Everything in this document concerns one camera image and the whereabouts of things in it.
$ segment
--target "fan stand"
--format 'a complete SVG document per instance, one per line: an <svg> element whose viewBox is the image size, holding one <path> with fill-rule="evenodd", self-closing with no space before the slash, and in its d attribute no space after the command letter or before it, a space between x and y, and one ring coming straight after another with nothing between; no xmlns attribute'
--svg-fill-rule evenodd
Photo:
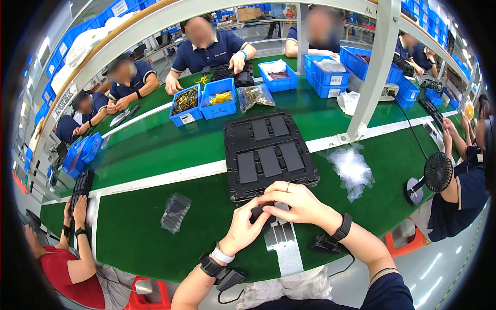
<svg viewBox="0 0 496 310"><path fill-rule="evenodd" d="M424 189L422 186L417 190L413 190L413 187L419 182L417 178L409 178L405 183L405 198L411 205L418 205L424 199Z"/></svg>

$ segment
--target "green workbench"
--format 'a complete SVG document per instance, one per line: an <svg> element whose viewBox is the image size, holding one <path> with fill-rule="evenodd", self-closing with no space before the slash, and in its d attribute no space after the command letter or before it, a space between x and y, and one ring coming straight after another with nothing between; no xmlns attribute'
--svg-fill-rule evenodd
<svg viewBox="0 0 496 310"><path fill-rule="evenodd" d="M296 69L296 60L284 56L254 59L254 62L280 58ZM199 74L185 77L181 79L181 85L186 88L198 78ZM272 96L275 108L256 106L247 114L288 109L305 141L343 133L351 120L338 107L335 98L319 98L303 77L299 79L297 89L276 92ZM172 97L161 87L139 101L142 105L139 113L171 100ZM443 113L452 111L452 108L439 107L439 110ZM427 116L418 103L405 112L411 119ZM238 109L232 116L208 121L201 119L176 127L168 115L169 108L110 135L107 149L97 161L92 190L224 160L222 124L230 118L243 116ZM453 115L450 118L459 128L457 117ZM108 131L111 118L103 120L96 130L100 133ZM381 102L369 128L405 120L396 103ZM414 130L428 156L437 151L434 141L421 126L414 127ZM375 178L372 188L365 188L363 196L350 203L346 190L340 187L339 177L325 159L324 150L312 154L321 179L311 190L323 203L339 212L348 212L355 222L381 236L415 210L404 198L403 185L408 178L422 175L425 158L409 128L369 138L360 144L364 146L361 153ZM199 255L211 250L213 242L226 234L235 208L229 200L225 173L127 190L100 198L97 259L124 271L160 280L181 282L198 264ZM192 199L192 206L180 232L172 235L160 228L159 220L167 199L175 192ZM63 206L64 203L42 206L40 217L53 232L60 228ZM311 238L322 233L320 228L295 224L295 231L305 270L341 257L308 250ZM280 277L277 254L266 251L263 237L257 238L236 257L234 265L247 272L247 281Z"/></svg>

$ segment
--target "white watch strap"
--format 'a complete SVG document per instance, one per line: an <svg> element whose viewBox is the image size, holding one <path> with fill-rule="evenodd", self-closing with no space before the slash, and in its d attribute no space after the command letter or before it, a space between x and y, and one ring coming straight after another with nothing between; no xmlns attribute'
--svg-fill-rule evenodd
<svg viewBox="0 0 496 310"><path fill-rule="evenodd" d="M215 250L212 252L212 257L220 260L221 262L229 264L230 262L232 262L234 260L235 255L234 256L227 256L224 253L222 253L222 251L220 251L218 247L215 247Z"/></svg>

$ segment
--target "red shirt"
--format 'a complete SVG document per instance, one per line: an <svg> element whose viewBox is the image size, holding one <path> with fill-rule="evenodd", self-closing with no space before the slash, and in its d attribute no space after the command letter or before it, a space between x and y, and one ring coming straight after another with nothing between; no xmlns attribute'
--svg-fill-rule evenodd
<svg viewBox="0 0 496 310"><path fill-rule="evenodd" d="M48 281L65 297L74 300L83 306L96 309L105 309L105 299L102 287L96 275L88 280L73 284L69 277L67 261L78 258L63 248L43 246L49 254L40 257L43 271Z"/></svg>

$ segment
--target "navy polo shirt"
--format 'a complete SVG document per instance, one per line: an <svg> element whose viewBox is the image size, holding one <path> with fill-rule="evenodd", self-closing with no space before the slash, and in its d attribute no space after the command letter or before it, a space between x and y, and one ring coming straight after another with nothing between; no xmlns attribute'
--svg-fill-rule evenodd
<svg viewBox="0 0 496 310"><path fill-rule="evenodd" d="M412 58L412 54L409 53L409 48L408 47L403 47L403 44L401 43L401 36L398 37L398 40L396 41L396 47L394 48L394 52L398 54L401 59L408 60Z"/></svg>
<svg viewBox="0 0 496 310"><path fill-rule="evenodd" d="M152 69L152 67L147 62L137 61L134 64L136 65L136 76L134 77L134 79L131 81L129 86L112 82L112 84L110 84L110 99L117 101L120 98L135 93L141 87L145 86L146 78L150 74L153 73L154 75L157 75L157 72Z"/></svg>
<svg viewBox="0 0 496 310"><path fill-rule="evenodd" d="M287 40L292 40L292 41L295 41L296 43L298 42L298 28L296 25L289 29L288 37L286 38L286 41ZM312 50L312 49L313 50L326 50L326 51L331 51L333 53L339 54L341 52L341 47L339 45L340 40L341 40L341 38L339 38L339 40L337 40L336 38L332 38L327 44L321 45L321 46L312 46L309 43L309 50Z"/></svg>
<svg viewBox="0 0 496 310"><path fill-rule="evenodd" d="M91 113L83 114L81 116L81 122L83 124L94 118L101 109L106 109L107 104L109 103L109 99L104 93L93 93L90 96L93 98L93 102L91 103Z"/></svg>
<svg viewBox="0 0 496 310"><path fill-rule="evenodd" d="M458 185L458 203L445 201L440 193L434 195L428 228L432 242L454 237L467 228L481 213L489 198L485 191L484 167L478 161L478 148L469 146L466 159L454 167Z"/></svg>
<svg viewBox="0 0 496 310"><path fill-rule="evenodd" d="M336 304L331 300L307 299L293 300L284 296L281 299L263 303L252 310L343 310L356 309ZM403 283L399 273L387 273L375 280L360 307L364 310L413 310L410 290Z"/></svg>
<svg viewBox="0 0 496 310"><path fill-rule="evenodd" d="M217 67L229 63L234 53L242 50L246 44L232 31L217 31L217 38L214 43L202 49L196 47L190 40L182 42L178 47L178 52L171 70L182 73L187 68L191 73L200 72L203 68Z"/></svg>
<svg viewBox="0 0 496 310"><path fill-rule="evenodd" d="M72 136L74 129L81 127L70 115L62 115L55 128L55 135L62 141L68 144L73 144L79 136Z"/></svg>
<svg viewBox="0 0 496 310"><path fill-rule="evenodd" d="M413 47L413 61L415 61L416 64L420 66L420 68L424 69L425 71L431 70L433 68L433 65L429 59L427 59L427 55L424 52L426 47L423 44L417 44L416 46Z"/></svg>

